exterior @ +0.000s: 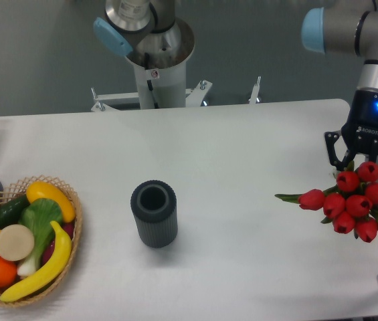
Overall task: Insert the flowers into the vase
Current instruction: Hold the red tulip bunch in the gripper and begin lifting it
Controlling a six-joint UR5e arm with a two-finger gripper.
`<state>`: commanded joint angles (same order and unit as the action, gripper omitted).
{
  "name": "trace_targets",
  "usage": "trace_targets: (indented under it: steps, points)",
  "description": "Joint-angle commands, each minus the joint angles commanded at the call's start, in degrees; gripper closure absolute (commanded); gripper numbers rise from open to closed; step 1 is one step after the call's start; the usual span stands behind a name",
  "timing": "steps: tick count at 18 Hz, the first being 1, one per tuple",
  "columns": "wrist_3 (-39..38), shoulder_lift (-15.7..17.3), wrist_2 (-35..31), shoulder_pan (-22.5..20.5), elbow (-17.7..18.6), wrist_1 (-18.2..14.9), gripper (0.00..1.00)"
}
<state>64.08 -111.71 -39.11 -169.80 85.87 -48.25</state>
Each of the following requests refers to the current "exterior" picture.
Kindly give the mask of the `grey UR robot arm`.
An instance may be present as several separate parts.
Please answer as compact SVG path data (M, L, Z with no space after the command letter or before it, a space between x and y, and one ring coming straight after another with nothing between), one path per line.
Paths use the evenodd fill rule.
M93 29L106 48L133 66L141 108L202 104L211 84L186 87L195 42L191 28L175 16L174 1L107 1ZM312 9L301 38L307 50L364 59L347 121L324 139L329 162L339 171L359 154L378 164L378 1L337 1Z

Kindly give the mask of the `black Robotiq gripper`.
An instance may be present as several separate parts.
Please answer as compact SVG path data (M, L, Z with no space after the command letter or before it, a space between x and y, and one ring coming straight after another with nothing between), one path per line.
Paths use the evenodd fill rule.
M342 160L339 160L335 144L339 138L347 146ZM341 131L324 133L328 160L337 171L354 169L356 154L378 155L378 92L357 90L350 107L346 123Z

